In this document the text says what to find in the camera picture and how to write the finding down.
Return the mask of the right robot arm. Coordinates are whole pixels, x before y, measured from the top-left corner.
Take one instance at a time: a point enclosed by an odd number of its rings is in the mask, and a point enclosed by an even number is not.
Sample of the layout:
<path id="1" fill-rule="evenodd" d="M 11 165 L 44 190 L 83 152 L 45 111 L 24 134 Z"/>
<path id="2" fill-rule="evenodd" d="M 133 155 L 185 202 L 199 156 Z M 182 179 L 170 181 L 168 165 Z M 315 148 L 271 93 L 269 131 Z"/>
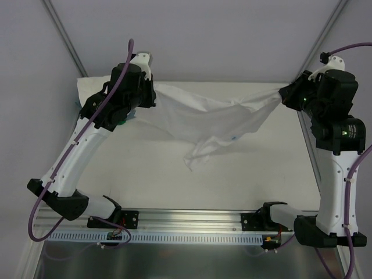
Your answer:
<path id="1" fill-rule="evenodd" d="M 285 202 L 266 202 L 259 217 L 265 230 L 282 225 L 294 231 L 300 244 L 315 248 L 366 246 L 355 214 L 356 163 L 365 150 L 366 126 L 349 113 L 358 87 L 353 74 L 331 69 L 318 74 L 305 70 L 279 90 L 283 105 L 310 117 L 318 153 L 320 206 L 310 216 Z"/>

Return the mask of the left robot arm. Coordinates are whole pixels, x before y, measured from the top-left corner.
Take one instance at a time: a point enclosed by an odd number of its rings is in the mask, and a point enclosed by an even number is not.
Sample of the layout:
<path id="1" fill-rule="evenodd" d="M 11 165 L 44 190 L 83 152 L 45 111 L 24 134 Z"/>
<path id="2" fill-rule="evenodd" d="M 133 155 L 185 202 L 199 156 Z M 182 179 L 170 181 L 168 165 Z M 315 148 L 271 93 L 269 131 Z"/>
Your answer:
<path id="1" fill-rule="evenodd" d="M 64 219 L 88 214 L 100 217 L 107 227 L 120 223 L 120 206 L 114 200 L 92 197 L 77 190 L 77 183 L 98 147 L 135 108 L 154 107 L 152 74 L 144 62 L 120 63 L 110 80 L 91 95 L 80 110 L 76 129 L 52 168 L 27 188 Z"/>

